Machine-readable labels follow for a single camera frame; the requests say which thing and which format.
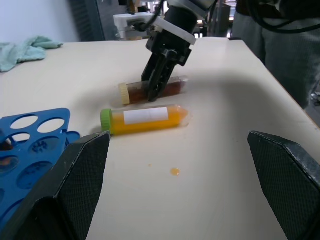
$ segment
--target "robotic arm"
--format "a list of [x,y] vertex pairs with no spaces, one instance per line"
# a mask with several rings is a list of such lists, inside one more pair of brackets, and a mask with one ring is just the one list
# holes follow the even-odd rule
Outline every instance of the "robotic arm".
[[[163,2],[164,0],[161,0],[152,17],[150,13],[126,14],[125,22],[119,23],[120,15],[114,16],[118,28],[121,26],[122,29],[143,33],[151,25],[158,27],[158,30],[151,33],[146,44],[152,56],[141,76],[142,81],[148,82],[147,94],[150,102],[155,101],[164,91],[175,66],[186,64],[191,53],[189,47],[196,43],[193,32],[197,21],[204,20],[209,12],[212,16],[218,0],[168,0],[170,8],[162,19],[158,16]],[[316,25],[303,29],[280,29],[295,20],[320,12],[319,0],[246,0],[246,3],[252,18],[269,31],[279,34],[298,34],[320,28],[320,25]],[[257,12],[257,5],[263,4],[275,6],[288,21],[278,26],[267,24]]]

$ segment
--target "towel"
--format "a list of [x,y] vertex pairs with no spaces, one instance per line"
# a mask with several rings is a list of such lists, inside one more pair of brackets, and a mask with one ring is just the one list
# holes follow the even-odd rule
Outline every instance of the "towel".
[[8,72],[17,64],[43,60],[46,49],[60,48],[63,43],[54,42],[44,36],[35,36],[21,44],[9,42],[0,43],[0,72]]

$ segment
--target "white table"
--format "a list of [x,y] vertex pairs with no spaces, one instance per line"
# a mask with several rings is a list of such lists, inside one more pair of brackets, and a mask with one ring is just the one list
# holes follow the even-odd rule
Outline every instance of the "white table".
[[[118,84],[140,80],[145,44],[67,43],[1,74],[1,116],[68,108],[69,130],[99,131],[100,110],[120,106]],[[242,41],[200,39],[179,75],[191,79],[187,94],[148,105],[183,105],[189,126],[111,139],[87,239],[285,240],[248,131],[298,142],[319,161],[318,128]]]

